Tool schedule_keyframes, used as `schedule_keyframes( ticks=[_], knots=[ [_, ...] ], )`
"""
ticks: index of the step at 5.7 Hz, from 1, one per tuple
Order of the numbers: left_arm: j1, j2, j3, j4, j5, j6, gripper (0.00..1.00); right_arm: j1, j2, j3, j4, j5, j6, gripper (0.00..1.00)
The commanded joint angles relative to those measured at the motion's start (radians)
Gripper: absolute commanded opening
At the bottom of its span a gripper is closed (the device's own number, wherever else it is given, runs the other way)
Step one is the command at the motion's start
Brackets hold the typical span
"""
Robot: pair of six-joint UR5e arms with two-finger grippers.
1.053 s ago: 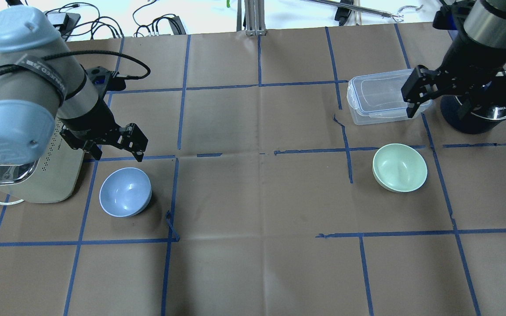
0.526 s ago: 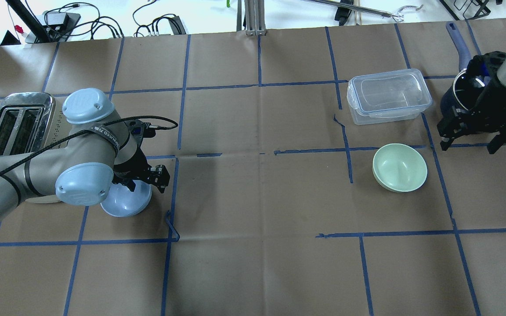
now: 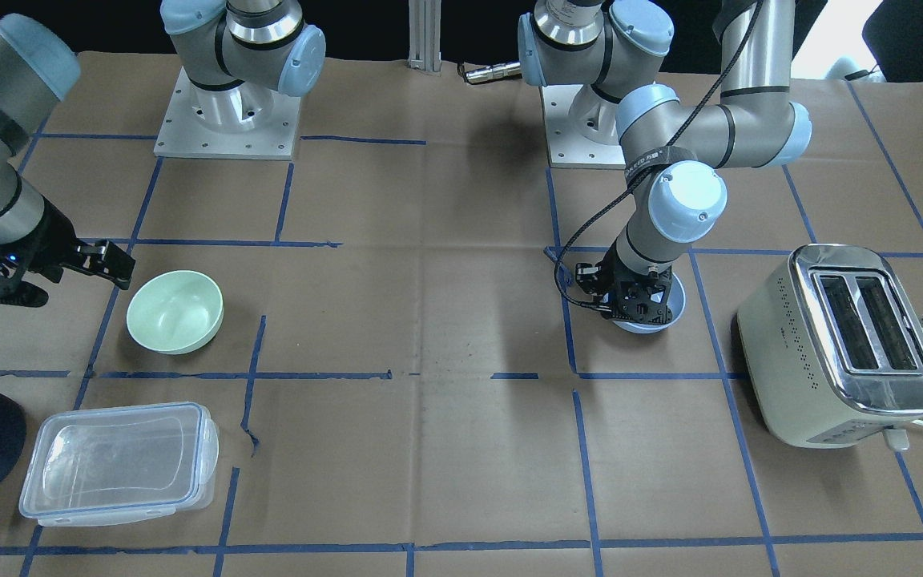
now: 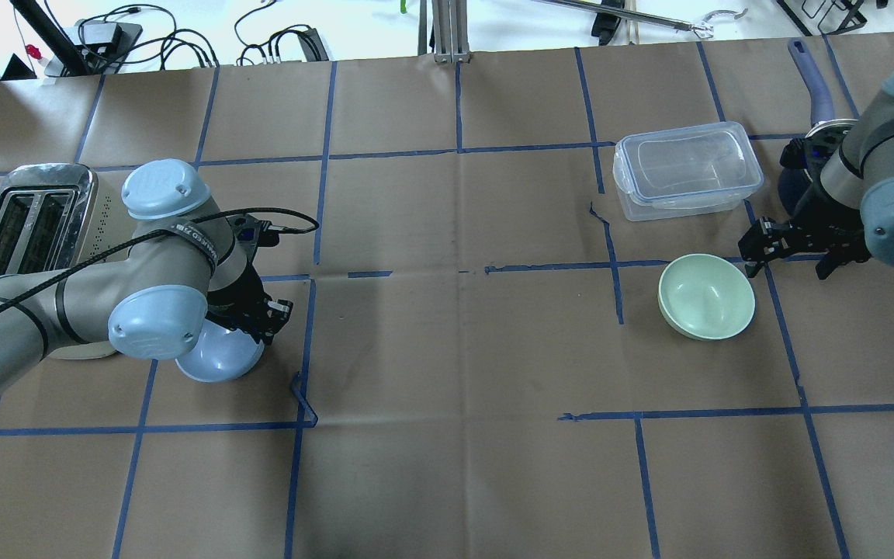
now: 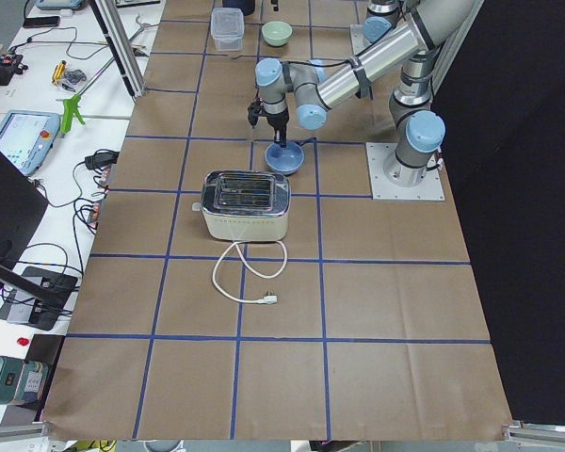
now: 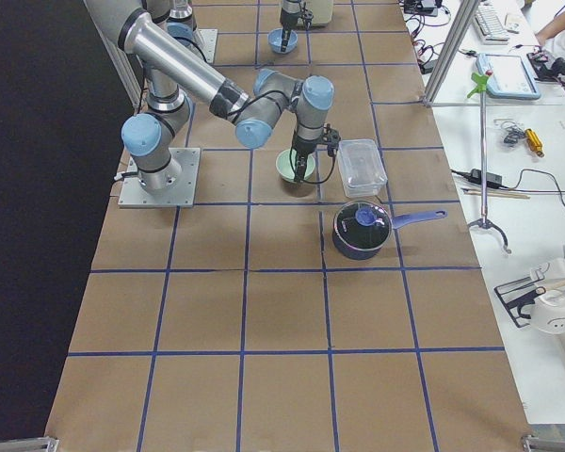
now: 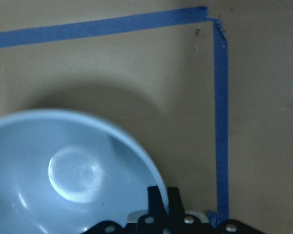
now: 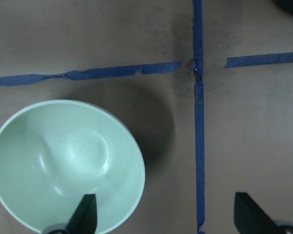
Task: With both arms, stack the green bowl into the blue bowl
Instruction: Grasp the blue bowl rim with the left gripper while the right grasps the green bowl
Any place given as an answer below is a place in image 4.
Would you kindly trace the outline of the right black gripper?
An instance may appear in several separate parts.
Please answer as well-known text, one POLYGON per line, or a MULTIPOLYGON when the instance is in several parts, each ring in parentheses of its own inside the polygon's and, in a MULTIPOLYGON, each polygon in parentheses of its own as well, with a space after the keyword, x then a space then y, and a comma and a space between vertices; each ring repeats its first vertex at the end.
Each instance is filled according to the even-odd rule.
POLYGON ((851 262, 867 262, 865 228, 856 210, 806 211, 784 222, 763 216, 737 245, 748 279, 758 276, 769 262, 798 254, 823 256, 815 265, 818 280, 829 279, 851 262))

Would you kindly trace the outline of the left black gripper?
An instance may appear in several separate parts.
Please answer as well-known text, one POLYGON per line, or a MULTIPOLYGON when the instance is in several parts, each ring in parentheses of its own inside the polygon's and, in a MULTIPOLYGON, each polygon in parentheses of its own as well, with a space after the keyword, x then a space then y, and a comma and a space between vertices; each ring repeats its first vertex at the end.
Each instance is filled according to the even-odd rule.
POLYGON ((270 346, 290 321, 294 303, 274 300, 264 290, 252 264, 223 289, 210 291, 210 321, 230 332, 243 332, 256 343, 270 346))

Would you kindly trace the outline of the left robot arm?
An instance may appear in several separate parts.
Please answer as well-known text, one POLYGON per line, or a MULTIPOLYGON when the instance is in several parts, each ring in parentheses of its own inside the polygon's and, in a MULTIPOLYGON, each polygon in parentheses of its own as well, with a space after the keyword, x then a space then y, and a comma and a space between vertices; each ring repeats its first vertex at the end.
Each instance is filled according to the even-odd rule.
MULTIPOLYGON (((2 396, 54 353, 103 344, 109 353, 141 362, 165 362, 193 383, 242 383, 271 377, 231 401, 234 410, 280 407, 272 424, 294 429, 309 420, 304 400, 311 379, 312 309, 274 300, 275 283, 256 269, 259 245, 275 245, 289 230, 255 220, 258 208, 220 211, 203 177, 178 160, 156 161, 131 173, 121 191, 124 211, 136 217, 136 234, 115 252, 68 269, 0 275, 0 404, 2 396)), ((487 297, 465 293, 478 273, 467 262, 463 226, 443 209, 444 231, 418 225, 390 240, 369 232, 345 243, 348 254, 323 262, 316 273, 298 275, 306 289, 400 286, 398 314, 411 314, 426 333, 397 333, 416 361, 417 379, 446 364, 465 341, 486 350, 476 362, 482 378, 533 367, 584 333, 558 330, 558 319, 584 325, 580 314, 522 296, 521 311, 490 311, 487 297)))

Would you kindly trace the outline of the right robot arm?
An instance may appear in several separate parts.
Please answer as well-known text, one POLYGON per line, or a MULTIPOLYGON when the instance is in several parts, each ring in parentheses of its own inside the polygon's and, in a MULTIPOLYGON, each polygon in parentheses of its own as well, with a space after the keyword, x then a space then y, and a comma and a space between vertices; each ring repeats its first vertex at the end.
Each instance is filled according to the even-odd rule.
POLYGON ((788 219, 759 218, 738 243, 746 276, 801 252, 820 255, 821 280, 852 262, 894 266, 894 71, 859 118, 835 118, 809 50, 798 40, 788 49, 810 93, 813 126, 781 153, 788 219))

